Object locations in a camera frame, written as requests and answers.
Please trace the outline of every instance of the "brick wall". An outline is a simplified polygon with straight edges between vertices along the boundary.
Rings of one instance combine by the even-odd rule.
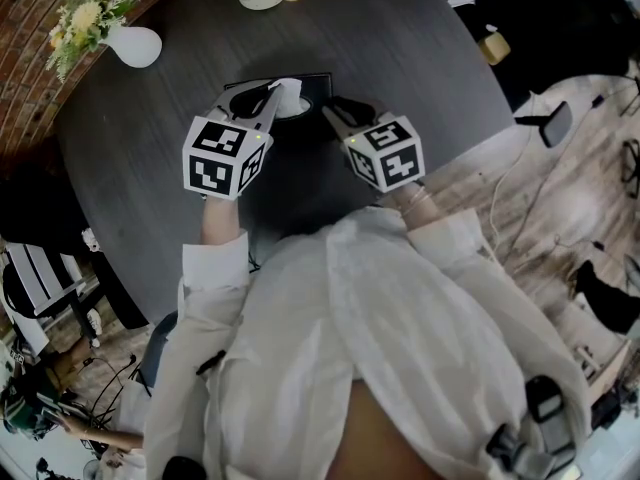
[[[142,0],[128,21],[158,0]],[[49,30],[65,0],[0,0],[0,174],[46,149],[53,118],[104,47],[82,58],[64,84],[45,71]]]

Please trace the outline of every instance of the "floor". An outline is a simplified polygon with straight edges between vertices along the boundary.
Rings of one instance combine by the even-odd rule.
[[[498,259],[517,284],[550,318],[568,302],[566,276],[574,265],[591,259],[606,281],[621,285],[623,254],[635,247],[635,201],[620,183],[620,151],[625,139],[640,135],[640,112],[619,117],[634,95],[633,82],[607,77],[581,77],[536,96],[521,114],[545,114],[566,100],[574,116],[572,132],[556,148],[547,149],[533,128],[513,127],[492,137],[454,162],[429,175],[425,182],[435,201],[447,212],[474,206]],[[607,97],[589,110],[597,95]],[[489,222],[496,183],[520,157],[501,185]],[[605,253],[587,240],[605,245]],[[127,331],[108,304],[103,315],[105,334],[96,361],[86,368],[75,391],[91,403],[130,354],[142,357],[150,329]],[[78,334],[70,319],[50,334],[57,350],[71,345]],[[107,406],[117,390],[113,382],[98,403]]]

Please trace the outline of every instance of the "white shirt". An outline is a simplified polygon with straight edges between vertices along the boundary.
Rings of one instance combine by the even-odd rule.
[[[407,234],[397,212],[370,208],[282,241],[251,280],[246,234],[185,245],[180,319],[145,429],[147,477],[180,455],[210,480],[323,479],[354,372],[444,478],[505,478],[484,447],[503,423],[521,429],[525,381],[540,374],[562,389],[580,445],[590,426],[580,368],[478,254],[485,244],[472,210]],[[220,350],[205,384],[195,371]]]

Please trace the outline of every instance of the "white vase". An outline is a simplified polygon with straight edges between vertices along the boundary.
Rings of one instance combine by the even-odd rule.
[[[145,27],[114,27],[102,42],[133,68],[150,66],[162,51],[160,36]]]

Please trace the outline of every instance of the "round dark table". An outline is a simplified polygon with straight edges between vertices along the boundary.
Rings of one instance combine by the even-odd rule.
[[[86,217],[153,322],[176,309],[181,245],[199,236],[203,203],[183,188],[182,144],[224,84],[331,72],[335,94],[377,99],[409,117],[427,172],[513,124],[445,0],[300,0],[259,12],[237,0],[161,0],[136,25],[163,38],[158,61],[136,70],[106,52],[56,128]],[[340,186],[348,173],[335,165]]]

